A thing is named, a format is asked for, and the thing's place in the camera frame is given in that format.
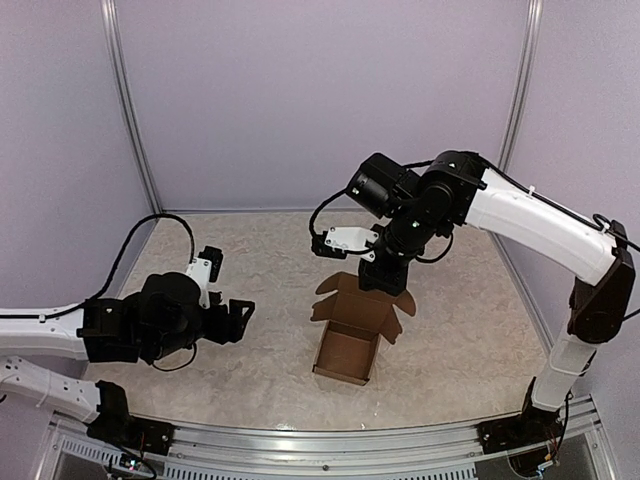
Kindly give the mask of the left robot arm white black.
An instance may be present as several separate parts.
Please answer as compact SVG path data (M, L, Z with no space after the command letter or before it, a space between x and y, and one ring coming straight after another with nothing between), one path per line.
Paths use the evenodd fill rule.
M114 383L72 379L27 362L29 356L89 363L154 365L199 340L239 342L255 311L252 301L223 304L216 292L185 273L153 274L126 298L98 298L66 312L6 311L1 315L1 390L31 397L102 430L121 445L140 434L126 393Z

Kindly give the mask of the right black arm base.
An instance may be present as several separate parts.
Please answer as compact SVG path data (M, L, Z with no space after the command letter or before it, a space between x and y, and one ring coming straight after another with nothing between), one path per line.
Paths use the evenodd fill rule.
M565 430L560 410L546 411L533 406L532 391L536 378L528 386L519 413L504 418L486 420L476 426L484 454L517 449L536 443L559 439Z

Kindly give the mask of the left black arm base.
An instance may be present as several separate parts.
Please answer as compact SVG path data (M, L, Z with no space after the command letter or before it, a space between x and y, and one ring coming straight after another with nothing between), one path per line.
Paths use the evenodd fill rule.
M100 401L97 418L87 424L90 438L136 451L168 455L176 429L173 424L132 415L125 390L115 383L100 380L96 387Z

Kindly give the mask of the brown cardboard paper box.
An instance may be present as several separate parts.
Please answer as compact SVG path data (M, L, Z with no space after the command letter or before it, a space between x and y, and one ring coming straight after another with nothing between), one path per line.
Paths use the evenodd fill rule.
M312 372L327 378L364 386L371 373L381 339L396 343L403 332L397 316L416 314L413 296L393 297L359 288L357 276L338 272L316 288L325 297L312 305L312 322L325 324Z

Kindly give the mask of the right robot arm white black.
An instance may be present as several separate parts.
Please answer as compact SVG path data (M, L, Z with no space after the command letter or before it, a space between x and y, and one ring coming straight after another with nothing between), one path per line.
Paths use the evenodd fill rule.
M346 192L389 220L370 244L373 260L360 263L363 290L400 295L410 263L422 261L429 240L450 236L456 226L503 236L574 274L567 329L533 381L531 406L511 423L518 442L535 442L550 427L549 412L560 408L599 345L614 338L625 320L635 268L623 226L587 220L469 151L445 151L422 174L375 153L359 166Z

